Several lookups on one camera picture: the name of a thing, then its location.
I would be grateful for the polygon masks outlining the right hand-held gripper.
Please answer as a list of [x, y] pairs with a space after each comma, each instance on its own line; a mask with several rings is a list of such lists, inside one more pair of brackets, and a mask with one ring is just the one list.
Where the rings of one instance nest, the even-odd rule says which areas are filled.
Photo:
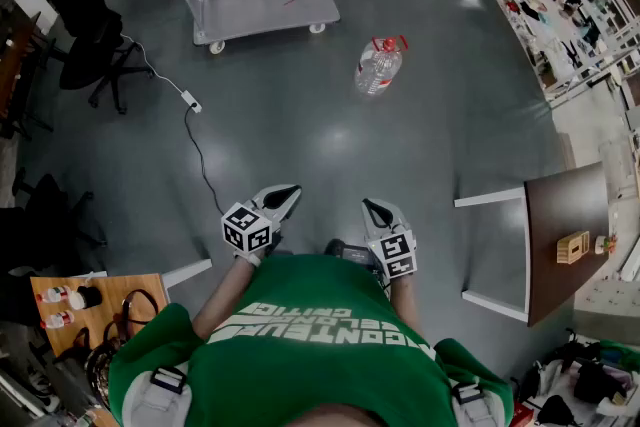
[[366, 245], [381, 265], [387, 280], [410, 275], [417, 270], [417, 242], [402, 211], [376, 198], [361, 202]]

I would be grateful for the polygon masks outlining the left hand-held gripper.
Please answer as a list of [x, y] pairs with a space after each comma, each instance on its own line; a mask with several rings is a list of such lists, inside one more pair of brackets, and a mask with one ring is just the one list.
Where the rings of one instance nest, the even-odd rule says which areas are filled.
[[280, 184], [234, 204], [221, 219], [224, 241], [238, 256], [268, 256], [282, 241], [282, 221], [291, 217], [301, 195], [300, 185]]

